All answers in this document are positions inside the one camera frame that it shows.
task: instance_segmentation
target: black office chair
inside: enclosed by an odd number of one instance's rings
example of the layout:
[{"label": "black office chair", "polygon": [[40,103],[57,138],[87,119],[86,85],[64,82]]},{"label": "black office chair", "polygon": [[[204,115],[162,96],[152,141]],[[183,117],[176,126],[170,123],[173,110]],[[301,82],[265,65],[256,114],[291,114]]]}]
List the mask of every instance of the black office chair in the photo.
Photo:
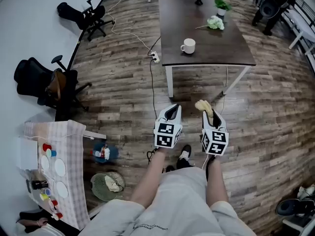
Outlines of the black office chair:
[{"label": "black office chair", "polygon": [[57,63],[64,71],[66,78],[65,87],[61,91],[60,100],[56,100],[56,96],[50,94],[47,87],[51,84],[54,71],[42,66],[35,58],[22,60],[14,73],[14,80],[18,83],[17,92],[22,95],[30,95],[38,98],[37,103],[41,106],[48,106],[56,109],[56,120],[69,119],[69,110],[71,107],[82,107],[85,111],[89,107],[84,107],[76,98],[76,95],[84,88],[90,87],[91,83],[86,83],[78,89],[75,89],[78,72],[69,70],[61,63],[62,55],[55,57],[51,63]]},{"label": "black office chair", "polygon": [[106,22],[101,20],[101,18],[105,15],[105,8],[103,5],[93,9],[91,0],[87,0],[87,2],[90,7],[82,12],[72,8],[66,2],[62,2],[57,7],[58,14],[61,18],[76,22],[79,29],[84,31],[87,30],[89,33],[89,41],[91,41],[91,36],[96,30],[101,31],[103,33],[103,37],[105,37],[106,33],[101,29],[101,26],[109,23],[114,24],[115,22],[113,20]]}]

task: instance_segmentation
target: shoe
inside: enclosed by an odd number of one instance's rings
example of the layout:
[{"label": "shoe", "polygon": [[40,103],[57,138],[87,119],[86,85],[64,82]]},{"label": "shoe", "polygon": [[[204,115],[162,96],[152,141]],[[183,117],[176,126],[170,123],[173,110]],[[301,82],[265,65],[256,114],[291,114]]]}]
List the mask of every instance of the shoe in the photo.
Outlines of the shoe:
[{"label": "shoe", "polygon": [[190,159],[190,155],[191,155],[191,146],[187,144],[183,147],[182,153],[179,156],[178,160],[185,159],[186,161],[188,161]]},{"label": "shoe", "polygon": [[168,165],[167,167],[166,167],[166,172],[170,172],[170,171],[174,171],[175,170],[175,168],[174,168],[174,166],[172,166],[172,165]]},{"label": "shoe", "polygon": [[264,30],[262,33],[265,34],[266,36],[272,36],[272,32],[269,30]]}]

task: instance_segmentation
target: white flower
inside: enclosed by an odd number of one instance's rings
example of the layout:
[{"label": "white flower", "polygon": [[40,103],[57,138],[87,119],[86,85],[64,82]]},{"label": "white flower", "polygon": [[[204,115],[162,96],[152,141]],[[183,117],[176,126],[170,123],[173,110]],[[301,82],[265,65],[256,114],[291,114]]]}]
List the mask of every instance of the white flower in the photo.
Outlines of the white flower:
[{"label": "white flower", "polygon": [[211,29],[224,29],[224,24],[221,18],[217,16],[212,16],[211,19],[207,20],[208,27]]}]

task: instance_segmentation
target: white wall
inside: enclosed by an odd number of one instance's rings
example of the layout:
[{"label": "white wall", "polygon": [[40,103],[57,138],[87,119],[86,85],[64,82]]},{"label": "white wall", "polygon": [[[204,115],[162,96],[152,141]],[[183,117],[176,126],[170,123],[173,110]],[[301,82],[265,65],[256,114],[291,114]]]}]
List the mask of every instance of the white wall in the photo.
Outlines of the white wall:
[{"label": "white wall", "polygon": [[[27,120],[52,121],[54,113],[37,105],[34,97],[16,92],[13,80],[20,60],[35,57],[54,70],[53,57],[63,55],[67,67],[81,31],[60,19],[59,3],[83,10],[86,0],[2,0],[0,2],[0,225],[12,235],[20,211],[36,207],[28,198],[25,180],[15,168],[14,139]],[[100,0],[93,0],[96,6]]]}]

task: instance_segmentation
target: black chair base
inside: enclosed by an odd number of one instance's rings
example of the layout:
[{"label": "black chair base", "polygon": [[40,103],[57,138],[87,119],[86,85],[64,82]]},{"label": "black chair base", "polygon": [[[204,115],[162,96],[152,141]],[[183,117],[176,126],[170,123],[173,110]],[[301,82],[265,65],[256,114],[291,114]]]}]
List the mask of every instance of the black chair base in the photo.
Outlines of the black chair base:
[{"label": "black chair base", "polygon": [[101,19],[95,21],[93,26],[91,26],[90,28],[87,28],[87,32],[89,33],[88,40],[91,42],[91,40],[92,40],[91,37],[92,37],[92,35],[94,34],[94,32],[95,32],[96,30],[99,30],[101,33],[103,33],[103,37],[105,37],[105,36],[106,36],[106,33],[101,29],[101,26],[104,26],[104,25],[109,24],[109,23],[114,24],[115,21],[110,20],[110,21],[104,22],[104,21],[101,20]]}]

